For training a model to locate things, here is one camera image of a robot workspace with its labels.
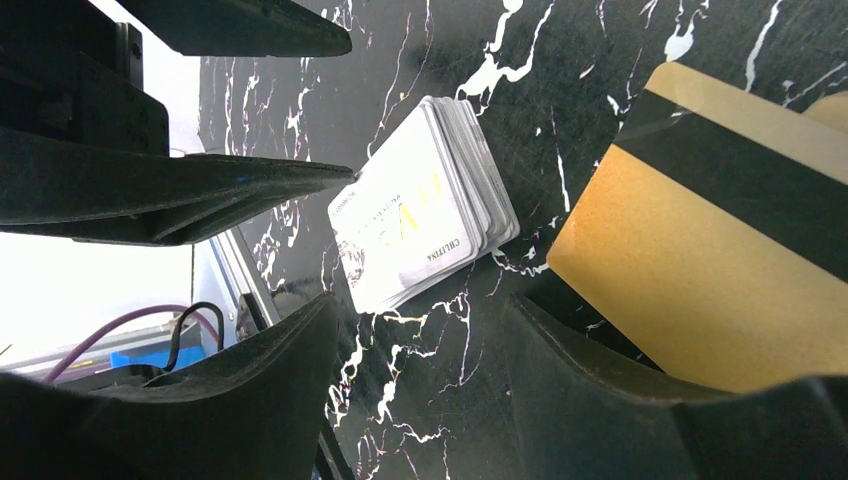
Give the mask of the gold card stack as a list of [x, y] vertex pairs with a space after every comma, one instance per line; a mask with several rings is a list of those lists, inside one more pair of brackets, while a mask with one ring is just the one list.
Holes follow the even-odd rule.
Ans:
[[846, 93], [799, 113], [660, 65], [547, 261], [678, 379], [845, 374]]

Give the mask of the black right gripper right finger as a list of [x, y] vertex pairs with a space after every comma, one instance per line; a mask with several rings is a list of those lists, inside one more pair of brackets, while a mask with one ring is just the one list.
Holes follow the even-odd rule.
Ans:
[[504, 349], [530, 479], [843, 479], [847, 381], [745, 394], [673, 378], [568, 328], [522, 295]]

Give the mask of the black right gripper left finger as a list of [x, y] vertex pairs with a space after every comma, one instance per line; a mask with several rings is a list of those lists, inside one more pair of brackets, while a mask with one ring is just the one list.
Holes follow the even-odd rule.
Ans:
[[306, 479], [337, 352], [322, 294], [281, 323], [142, 386], [1, 377], [5, 479]]

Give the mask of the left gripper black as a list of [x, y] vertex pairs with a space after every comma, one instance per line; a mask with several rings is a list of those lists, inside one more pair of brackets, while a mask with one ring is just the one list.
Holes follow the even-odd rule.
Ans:
[[[352, 51], [344, 28], [294, 1], [120, 5], [185, 56]], [[143, 58], [141, 32], [88, 1], [2, 2], [2, 231], [110, 244], [193, 244], [287, 200], [354, 181], [350, 168], [316, 162], [161, 156], [169, 152], [168, 113], [144, 91]]]

